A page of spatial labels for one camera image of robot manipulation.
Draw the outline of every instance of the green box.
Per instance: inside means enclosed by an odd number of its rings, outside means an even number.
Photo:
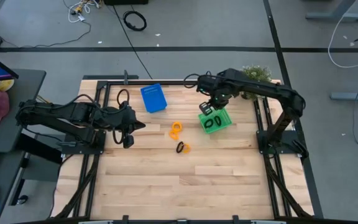
[[[222,125],[218,126],[218,125],[216,124],[216,122],[215,122],[215,120],[214,120],[214,117],[215,117],[215,116],[219,116],[219,117],[221,118]],[[230,119],[230,117],[229,117],[229,115],[228,115],[228,113],[227,113],[227,111],[226,111],[225,108],[223,108],[223,109],[221,109],[221,110],[213,111],[213,112],[212,112],[210,115],[208,115],[208,116],[205,116],[204,114],[199,114],[199,115],[198,115],[198,119],[200,119],[201,125],[202,125],[202,127],[203,127],[205,133],[207,133],[207,134],[211,134],[211,133],[213,133],[213,132],[215,132],[215,131],[218,131],[218,130],[220,130],[220,129],[223,129],[223,128],[225,128],[225,127],[227,127],[227,126],[229,126],[229,125],[232,124],[232,121],[231,121],[231,119]],[[205,121],[207,121],[208,119],[212,119],[214,123],[213,123],[212,127],[210,127],[210,128],[205,128],[205,127],[204,127],[204,123],[205,123]]]

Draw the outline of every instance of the orange ring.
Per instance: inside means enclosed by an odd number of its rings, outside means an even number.
[[[181,122],[174,122],[173,125],[172,125],[172,131],[173,132],[181,131]]]
[[[190,148],[190,146],[188,145],[188,144],[184,144],[185,145],[185,148],[184,148],[184,150],[183,150],[183,153],[189,153],[190,151],[191,151],[191,148]]]
[[[170,131],[169,132],[169,136],[171,138],[173,138],[174,140],[178,140],[179,139],[179,136],[178,136],[178,133],[176,131]]]

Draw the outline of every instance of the floor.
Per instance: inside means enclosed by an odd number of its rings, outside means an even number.
[[[0,1],[0,35],[17,46],[65,42],[88,30],[85,24],[68,22],[68,10],[61,0]],[[65,1],[70,5],[77,2]],[[301,123],[324,217],[358,220],[358,145],[352,137],[354,104],[329,99],[332,91],[358,90],[358,67],[344,69],[330,62],[326,47],[335,22],[305,19],[306,12],[329,11],[339,2],[269,1],[291,85],[307,102]],[[183,78],[190,73],[261,65],[271,69],[273,78],[283,79],[262,0],[150,0],[148,5],[134,7],[145,16],[148,26],[143,32],[127,33],[134,47],[149,47],[149,51],[143,49],[138,54],[154,78]],[[120,16],[130,9],[116,8]],[[350,12],[358,12],[358,1]],[[3,44],[5,53],[0,53],[0,61],[11,68],[47,71],[40,94],[55,103],[74,98],[83,75],[122,75],[127,70],[148,78],[129,48],[116,15],[106,7],[92,7],[90,14],[84,16],[92,27],[79,41],[48,49],[17,49]],[[141,26],[136,18],[131,19]],[[352,52],[358,48],[356,38],[358,22],[341,24],[333,47]],[[301,48],[302,53],[294,48]],[[334,53],[333,58],[340,65],[358,64],[358,53]],[[33,130],[53,133],[43,127]],[[355,132],[358,138],[358,104]],[[23,206],[7,207],[2,223],[46,218],[54,186],[53,182],[27,183],[24,193],[31,200]],[[18,213],[31,216],[17,216]]]

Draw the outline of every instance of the wooden table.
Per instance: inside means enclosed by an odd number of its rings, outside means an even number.
[[[97,80],[83,80],[79,94],[94,96],[96,83]],[[129,215],[131,220],[230,220],[233,215],[240,219],[273,218],[264,160],[257,149],[252,102],[241,97],[231,99],[226,109],[233,124],[205,134],[198,119],[198,105],[207,101],[207,96],[182,85],[163,86],[168,106],[150,114],[140,94],[142,87],[111,88],[108,105],[117,107],[118,91],[129,90],[129,103],[146,128],[133,133],[135,144],[130,149],[115,145],[108,133],[99,161],[91,219],[120,220],[123,215]],[[275,122],[282,111],[280,103],[274,99],[268,102]],[[168,135],[175,121],[183,124],[179,137],[191,146],[189,154],[175,152],[178,141]],[[75,192],[82,158],[75,155],[61,168],[52,216]],[[295,154],[282,154],[280,158],[287,188],[313,214],[300,159]],[[277,199],[280,214],[284,215],[278,189]]]

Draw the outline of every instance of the green plant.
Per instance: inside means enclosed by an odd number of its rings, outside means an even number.
[[[259,65],[251,65],[243,67],[244,75],[248,76],[252,80],[260,80],[265,82],[271,82],[272,81],[272,72],[268,67],[262,68]],[[242,94],[242,97],[245,99],[251,99],[256,100],[259,95],[256,95],[255,93],[247,93],[244,92]]]

